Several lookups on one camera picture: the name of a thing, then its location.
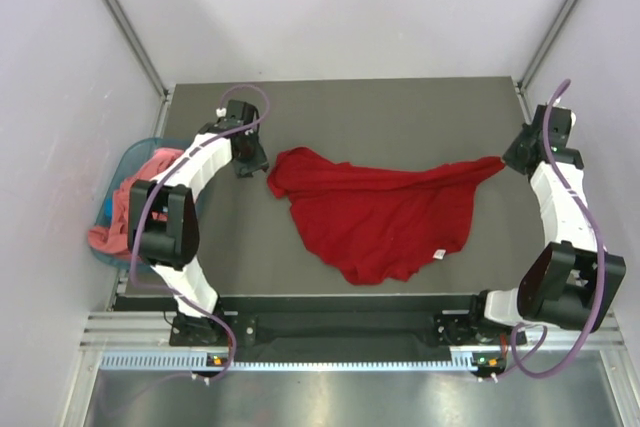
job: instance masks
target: gray wall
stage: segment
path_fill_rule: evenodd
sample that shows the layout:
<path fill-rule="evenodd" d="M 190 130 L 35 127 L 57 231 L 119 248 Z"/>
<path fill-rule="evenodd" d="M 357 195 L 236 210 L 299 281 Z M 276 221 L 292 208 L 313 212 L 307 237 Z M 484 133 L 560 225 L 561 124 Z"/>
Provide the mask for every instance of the gray wall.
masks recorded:
<path fill-rule="evenodd" d="M 166 83 L 522 74 L 561 0 L 120 0 Z"/>
<path fill-rule="evenodd" d="M 609 250 L 627 260 L 615 305 L 640 370 L 640 1 L 582 0 L 530 89 L 544 102 L 565 78 L 573 85 L 563 104 L 578 120 L 575 146 L 587 170 L 589 205 Z"/>
<path fill-rule="evenodd" d="M 54 425 L 113 274 L 86 231 L 160 102 L 101 0 L 0 0 L 0 92 L 0 423 Z"/>

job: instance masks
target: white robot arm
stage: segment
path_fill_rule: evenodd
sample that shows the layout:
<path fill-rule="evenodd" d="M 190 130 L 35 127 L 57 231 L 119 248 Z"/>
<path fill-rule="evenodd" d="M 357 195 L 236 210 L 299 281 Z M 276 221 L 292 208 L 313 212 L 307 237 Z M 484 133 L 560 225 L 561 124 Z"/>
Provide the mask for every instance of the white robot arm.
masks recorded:
<path fill-rule="evenodd" d="M 269 166 L 257 130 L 223 137 L 225 131 L 253 122 L 257 109 L 245 102 L 231 100 L 220 114 L 222 117 L 205 125 L 191 146 L 176 160 L 178 165 L 183 158 L 189 159 L 166 180 L 153 202 L 140 239 L 140 256 L 166 284 L 210 313 L 216 308 L 218 294 L 207 282 L 196 255 L 200 241 L 195 207 L 198 197 L 215 174 L 230 162 L 233 162 L 238 177 L 251 177 L 253 172 L 266 171 Z M 150 181 L 139 180 L 131 189 L 130 249 L 148 195 L 165 175 L 161 172 Z M 175 296 L 178 311 L 189 317 L 203 317 L 202 313 L 185 303 L 182 296 Z"/>
<path fill-rule="evenodd" d="M 524 320 L 581 330 L 591 310 L 595 290 L 596 238 L 572 198 L 587 205 L 582 188 L 584 164 L 580 152 L 566 147 L 575 115 L 554 107 L 549 137 L 556 163 L 572 187 L 572 193 L 547 162 L 542 147 L 542 119 L 546 106 L 538 106 L 531 125 L 503 156 L 505 163 L 528 175 L 540 205 L 545 249 L 516 289 L 485 294 L 484 320 L 513 327 Z M 625 274 L 622 257 L 605 254 L 605 296 L 593 330 L 597 330 Z"/>

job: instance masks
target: blue basket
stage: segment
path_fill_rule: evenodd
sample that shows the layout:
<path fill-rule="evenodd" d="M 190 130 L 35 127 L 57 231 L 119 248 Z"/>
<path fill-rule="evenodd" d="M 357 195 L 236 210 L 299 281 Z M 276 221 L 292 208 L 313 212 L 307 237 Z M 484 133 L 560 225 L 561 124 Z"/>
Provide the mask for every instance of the blue basket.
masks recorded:
<path fill-rule="evenodd" d="M 144 163 L 153 156 L 153 153 L 157 149 L 161 147 L 168 147 L 171 149 L 185 150 L 189 145 L 190 143 L 184 140 L 152 137 L 150 139 L 144 139 L 140 142 L 136 142 L 129 147 L 122 156 L 122 159 L 120 159 L 120 164 L 118 164 L 116 173 L 111 179 L 111 183 L 107 189 L 107 194 L 105 195 L 100 211 L 98 212 L 95 225 L 103 227 L 109 227 L 111 225 L 111 218 L 107 216 L 106 210 L 108 208 L 107 204 L 111 203 L 113 192 L 120 187 L 120 184 L 122 184 L 127 177 L 135 175 Z M 99 252 L 94 248 L 91 248 L 91 250 L 93 255 L 95 255 L 95 257 L 101 262 L 117 267 L 118 269 L 129 270 L 129 261 L 117 259 L 109 254 Z M 138 263 L 138 272 L 151 272 L 151 267 L 146 264 Z"/>

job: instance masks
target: pink towel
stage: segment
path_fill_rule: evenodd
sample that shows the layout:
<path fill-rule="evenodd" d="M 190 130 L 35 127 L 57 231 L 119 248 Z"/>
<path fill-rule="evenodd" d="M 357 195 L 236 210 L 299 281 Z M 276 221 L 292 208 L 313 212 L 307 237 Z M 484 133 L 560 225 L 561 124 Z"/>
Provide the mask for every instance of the pink towel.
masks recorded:
<path fill-rule="evenodd" d="M 184 151 L 177 149 L 158 149 L 133 177 L 120 184 L 113 193 L 111 227 L 95 226 L 89 230 L 89 245 L 100 252 L 111 254 L 123 260 L 131 259 L 127 248 L 127 229 L 129 227 L 129 191 L 136 180 L 151 180 L 173 164 Z"/>

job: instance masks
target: gray table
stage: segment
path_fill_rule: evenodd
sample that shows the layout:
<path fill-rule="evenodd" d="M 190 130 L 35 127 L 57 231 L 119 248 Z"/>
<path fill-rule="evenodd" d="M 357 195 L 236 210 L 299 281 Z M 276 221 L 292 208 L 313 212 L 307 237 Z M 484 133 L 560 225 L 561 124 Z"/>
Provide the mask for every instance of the gray table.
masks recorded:
<path fill-rule="evenodd" d="M 564 355 L 538 353 L 529 367 L 547 369 Z M 99 375 L 103 405 L 111 412 L 167 373 Z M 544 381 L 519 372 L 497 385 L 461 373 L 239 372 L 209 388 L 189 378 L 165 382 L 115 418 L 104 416 L 96 397 L 87 427 L 622 425 L 597 352 L 582 352 L 561 375 Z"/>
<path fill-rule="evenodd" d="M 261 131 L 269 159 L 307 146 L 333 161 L 400 170 L 502 155 L 523 121 L 509 78 L 401 79 L 260 84 L 273 103 Z M 193 139 L 215 119 L 227 84 L 178 85 L 165 136 Z M 234 98 L 261 107 L 260 97 Z M 230 167 L 204 195 L 200 263 L 223 295 L 472 293 L 520 282 L 543 247 L 537 200 L 525 177 L 505 169 L 480 185 L 471 235 L 460 253 L 408 282 L 353 286 L 309 253 L 260 173 Z"/>

